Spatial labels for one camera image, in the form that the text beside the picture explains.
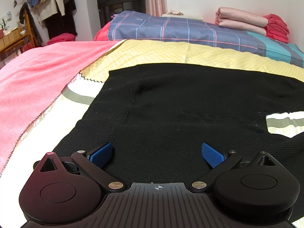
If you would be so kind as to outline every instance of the circular cap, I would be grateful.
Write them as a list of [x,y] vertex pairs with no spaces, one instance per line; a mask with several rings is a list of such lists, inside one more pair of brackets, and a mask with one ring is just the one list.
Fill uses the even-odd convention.
[[120,189],[122,188],[124,185],[121,182],[111,182],[109,184],[109,188],[111,189]]
[[62,203],[71,200],[76,194],[76,189],[68,183],[53,183],[45,186],[40,195],[49,203]]
[[197,182],[192,183],[192,187],[201,189],[201,188],[207,187],[207,184],[205,182],[197,181]]
[[241,178],[241,183],[253,189],[269,189],[277,185],[277,180],[263,174],[252,174]]

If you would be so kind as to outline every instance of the metal screw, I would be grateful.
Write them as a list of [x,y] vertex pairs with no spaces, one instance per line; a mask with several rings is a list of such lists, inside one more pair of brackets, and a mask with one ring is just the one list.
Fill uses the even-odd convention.
[[110,184],[109,184],[109,188],[111,188],[111,189],[120,189],[120,188],[122,188],[124,185],[123,185],[123,183],[121,183],[121,182],[111,182]]
[[198,182],[192,183],[192,187],[201,189],[201,188],[206,188],[207,184],[205,182],[198,181]]

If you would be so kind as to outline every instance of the ribbed black plate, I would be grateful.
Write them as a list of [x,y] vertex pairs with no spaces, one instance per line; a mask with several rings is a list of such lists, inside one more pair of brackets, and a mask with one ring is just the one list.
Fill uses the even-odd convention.
[[[45,227],[34,222],[23,228]],[[241,224],[219,212],[206,194],[189,192],[183,183],[133,183],[122,193],[110,193],[89,217],[53,228],[288,228],[282,222],[271,226]]]

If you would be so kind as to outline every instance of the crosshair symbol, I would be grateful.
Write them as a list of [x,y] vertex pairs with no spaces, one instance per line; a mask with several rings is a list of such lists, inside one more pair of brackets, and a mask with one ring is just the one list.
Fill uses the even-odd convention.
[[162,187],[162,186],[159,186],[159,185],[157,185],[157,186],[154,187],[154,188],[157,189],[158,191],[161,190],[161,189],[163,189],[163,187]]

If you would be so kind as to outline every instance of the yellow patterned fabric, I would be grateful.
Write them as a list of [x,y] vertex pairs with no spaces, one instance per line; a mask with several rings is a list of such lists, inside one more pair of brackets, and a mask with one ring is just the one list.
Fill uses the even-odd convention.
[[144,63],[188,63],[226,69],[260,71],[304,81],[304,69],[268,57],[232,49],[222,49],[186,42],[126,40],[82,70],[84,78],[106,81],[108,72]]

